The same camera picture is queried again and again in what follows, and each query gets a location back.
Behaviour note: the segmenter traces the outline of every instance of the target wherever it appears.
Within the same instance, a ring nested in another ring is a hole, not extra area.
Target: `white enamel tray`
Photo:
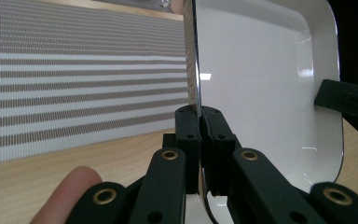
[[[202,104],[223,112],[243,147],[262,151],[309,191],[334,181],[343,156],[338,112],[315,107],[325,78],[338,80],[337,31],[325,0],[197,0]],[[210,199],[230,223],[225,199]],[[209,223],[187,198],[188,223]]]

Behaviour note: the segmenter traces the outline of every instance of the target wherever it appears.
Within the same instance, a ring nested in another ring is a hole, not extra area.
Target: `gold grommet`
[[[333,203],[337,203],[339,205],[351,205],[352,204],[352,198],[339,189],[333,189],[333,188],[325,188],[324,189],[324,196],[332,201]]]
[[[161,157],[167,161],[173,161],[176,158],[178,158],[178,156],[179,156],[178,153],[175,151],[172,151],[172,150],[167,150],[167,151],[161,152]]]
[[[258,159],[257,154],[255,154],[253,151],[243,151],[241,153],[241,157],[243,159],[246,159],[248,161],[255,161]]]
[[[109,197],[106,197],[105,199],[100,199],[100,195],[102,193],[108,192],[110,195]],[[94,194],[94,196],[92,197],[92,200],[96,203],[96,204],[106,204],[106,203],[110,203],[112,202],[117,196],[117,193],[114,189],[101,189],[98,192],[96,192]]]

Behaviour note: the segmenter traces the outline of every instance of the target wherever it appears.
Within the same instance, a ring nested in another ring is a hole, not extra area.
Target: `hand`
[[[34,216],[31,224],[65,223],[84,192],[101,182],[101,177],[93,169],[86,166],[76,167],[54,190],[45,205]]]

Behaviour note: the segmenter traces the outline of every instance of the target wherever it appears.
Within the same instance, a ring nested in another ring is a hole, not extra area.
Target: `striped placemat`
[[[183,22],[0,0],[0,161],[173,128]]]

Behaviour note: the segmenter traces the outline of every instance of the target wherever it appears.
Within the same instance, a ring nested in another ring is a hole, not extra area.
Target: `white stripe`
[[[76,71],[76,70],[145,70],[145,69],[186,69],[185,64],[131,64],[131,65],[0,65],[0,72],[16,71]]]
[[[80,88],[80,89],[52,90],[52,91],[0,92],[0,101],[55,97],[55,96],[65,96],[65,95],[108,93],[108,92],[116,93],[122,91],[149,91],[149,90],[185,88],[185,87],[187,87],[186,82],[177,82],[177,83],[160,83],[160,84],[149,84],[149,85],[115,86],[115,87],[99,87],[99,88]]]
[[[0,59],[44,59],[44,60],[112,60],[112,61],[179,61],[186,60],[185,57],[165,56],[118,56],[118,55],[74,55],[74,54],[15,54],[0,53]]]
[[[0,85],[16,84],[42,84],[42,83],[65,83],[65,82],[89,82],[89,81],[115,81],[155,79],[168,77],[186,77],[186,73],[162,73],[162,74],[137,74],[137,75],[109,75],[109,76],[82,76],[82,77],[0,77]]]
[[[19,115],[50,113],[56,111],[87,109],[87,108],[110,106],[110,105],[139,104],[144,102],[172,100],[172,99],[180,99],[180,98],[187,98],[187,92],[178,92],[178,93],[163,94],[163,95],[139,96],[139,97],[126,98],[126,99],[120,98],[120,99],[108,99],[108,100],[101,100],[101,101],[66,103],[66,104],[59,104],[59,105],[11,107],[11,108],[0,109],[0,118],[19,116]]]
[[[84,133],[45,141],[20,144],[16,146],[0,147],[0,161],[7,161],[41,153],[59,151],[71,147],[82,147],[89,144],[152,133],[174,127],[174,120],[167,119],[152,123],[139,124],[130,127],[105,130],[95,133]]]
[[[175,111],[178,108],[178,105],[169,105],[163,107],[147,108],[142,110],[132,110],[125,111],[120,113],[113,114],[102,114],[89,117],[80,117],[73,119],[56,119],[51,121],[22,124],[22,125],[12,125],[6,127],[0,127],[0,136],[20,134],[20,133],[32,133],[45,130],[59,129],[65,127],[73,127],[78,125],[87,125],[99,122],[106,122],[110,120],[119,120],[119,119],[131,119],[141,116],[156,115],[162,113],[170,113]]]

